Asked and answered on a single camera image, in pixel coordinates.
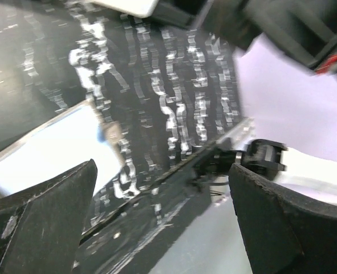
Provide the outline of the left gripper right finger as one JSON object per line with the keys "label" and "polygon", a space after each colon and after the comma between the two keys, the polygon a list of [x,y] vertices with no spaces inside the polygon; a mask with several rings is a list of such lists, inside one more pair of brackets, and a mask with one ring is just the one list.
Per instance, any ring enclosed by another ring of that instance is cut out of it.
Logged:
{"label": "left gripper right finger", "polygon": [[240,166],[230,193],[253,273],[337,273],[337,206]]}

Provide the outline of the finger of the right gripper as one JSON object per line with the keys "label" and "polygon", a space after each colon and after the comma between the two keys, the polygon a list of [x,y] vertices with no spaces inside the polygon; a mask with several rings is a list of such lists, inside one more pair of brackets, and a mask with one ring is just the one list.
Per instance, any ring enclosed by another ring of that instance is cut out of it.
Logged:
{"label": "finger of the right gripper", "polygon": [[308,69],[337,73],[337,1],[214,1],[203,28],[242,50],[265,34]]}

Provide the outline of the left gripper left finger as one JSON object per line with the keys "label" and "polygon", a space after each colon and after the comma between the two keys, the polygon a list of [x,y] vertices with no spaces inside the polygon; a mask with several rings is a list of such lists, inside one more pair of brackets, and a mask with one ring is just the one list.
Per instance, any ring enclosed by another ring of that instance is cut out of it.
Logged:
{"label": "left gripper left finger", "polygon": [[98,169],[94,160],[0,199],[0,273],[71,273]]}

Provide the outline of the grey leather card holder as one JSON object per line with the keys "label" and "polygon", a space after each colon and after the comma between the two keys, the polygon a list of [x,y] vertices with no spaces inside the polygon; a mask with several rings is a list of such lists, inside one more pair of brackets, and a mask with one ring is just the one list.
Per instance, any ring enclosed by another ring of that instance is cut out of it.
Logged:
{"label": "grey leather card holder", "polygon": [[113,140],[116,123],[103,122],[85,100],[30,131],[0,152],[0,193],[8,196],[93,159],[98,168],[95,191],[122,168]]}

